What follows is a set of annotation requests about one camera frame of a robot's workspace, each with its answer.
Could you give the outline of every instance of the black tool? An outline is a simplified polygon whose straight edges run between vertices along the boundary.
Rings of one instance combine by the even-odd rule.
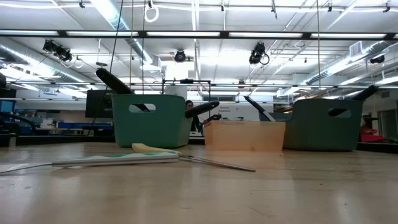
[[[202,114],[204,112],[210,111],[210,110],[216,108],[218,105],[220,105],[219,101],[211,101],[208,103],[204,103],[204,104],[196,106],[190,110],[187,110],[185,112],[185,117],[192,118],[192,117]]]
[[[209,118],[203,121],[203,125],[209,123],[210,121],[218,121],[219,119],[221,119],[221,117],[222,117],[221,114],[211,115]]]
[[[371,85],[367,89],[363,90],[361,93],[358,93],[357,95],[347,100],[365,101],[370,96],[375,94],[378,90],[379,88],[377,86]],[[347,109],[338,109],[338,108],[332,109],[329,111],[329,116],[338,116],[346,110]]]
[[[262,106],[255,102],[252,98],[244,96],[244,99],[247,100],[251,105],[253,105],[253,107],[255,107],[261,114],[263,114],[268,119],[268,121],[276,121]]]
[[[113,91],[117,94],[134,94],[134,92],[126,86],[120,79],[115,77],[112,73],[108,72],[105,68],[99,68],[95,72],[99,79],[102,80],[105,84],[107,84]],[[149,111],[149,109],[143,104],[134,104],[134,106],[138,107],[142,111]]]

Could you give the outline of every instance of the air vent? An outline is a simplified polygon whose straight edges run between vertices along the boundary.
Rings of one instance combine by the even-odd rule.
[[[381,98],[388,98],[388,97],[390,97],[390,91],[381,92]]]
[[[351,58],[361,54],[362,54],[362,41],[358,41],[357,43],[349,47],[349,56],[351,56]]]

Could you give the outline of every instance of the red object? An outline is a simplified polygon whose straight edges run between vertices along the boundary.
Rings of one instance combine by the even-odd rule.
[[[361,135],[361,141],[362,142],[373,142],[373,141],[379,141],[383,140],[384,136],[374,136],[370,134],[362,134]]]

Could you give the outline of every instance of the computer monitor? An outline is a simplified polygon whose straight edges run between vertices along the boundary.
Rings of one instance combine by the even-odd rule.
[[[105,94],[104,92],[105,90],[87,91],[86,118],[113,118],[111,95],[114,91],[106,90]]]

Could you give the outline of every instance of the wooden table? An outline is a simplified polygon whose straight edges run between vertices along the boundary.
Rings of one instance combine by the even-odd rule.
[[[375,152],[187,154],[257,172],[180,161],[0,175],[0,223],[398,223],[398,156]],[[0,148],[0,163],[129,153],[113,143]]]

